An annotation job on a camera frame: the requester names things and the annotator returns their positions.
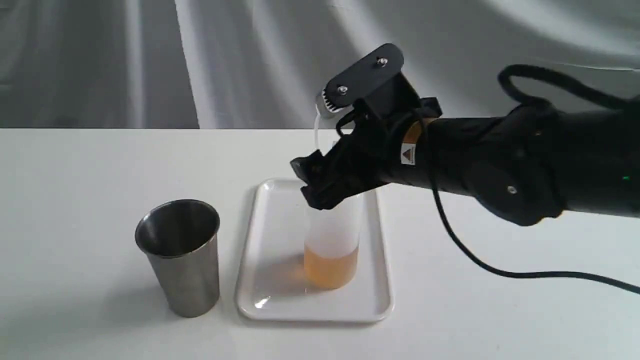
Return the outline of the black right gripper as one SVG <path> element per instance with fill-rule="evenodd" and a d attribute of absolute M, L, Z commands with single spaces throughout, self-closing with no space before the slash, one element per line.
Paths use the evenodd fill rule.
<path fill-rule="evenodd" d="M 442 115 L 435 96 L 421 96 L 404 75 L 357 100 L 336 124 L 339 140 L 290 161 L 309 207 L 331 210 L 345 199 L 390 183 L 432 188 L 423 132 Z"/>

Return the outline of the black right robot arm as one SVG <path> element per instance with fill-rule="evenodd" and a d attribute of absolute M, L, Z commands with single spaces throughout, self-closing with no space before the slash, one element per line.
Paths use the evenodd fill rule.
<path fill-rule="evenodd" d="M 541 68 L 532 79 L 600 107 L 566 112 L 525 94 L 503 71 L 499 84 L 518 105 L 505 116 L 442 116 L 434 97 L 406 80 L 359 96 L 336 125 L 337 144 L 295 167 L 307 203 L 328 210 L 352 196 L 397 183 L 474 198 L 519 226 L 564 211 L 639 216 L 639 98 L 620 98 Z M 354 123 L 349 134 L 341 126 Z"/>

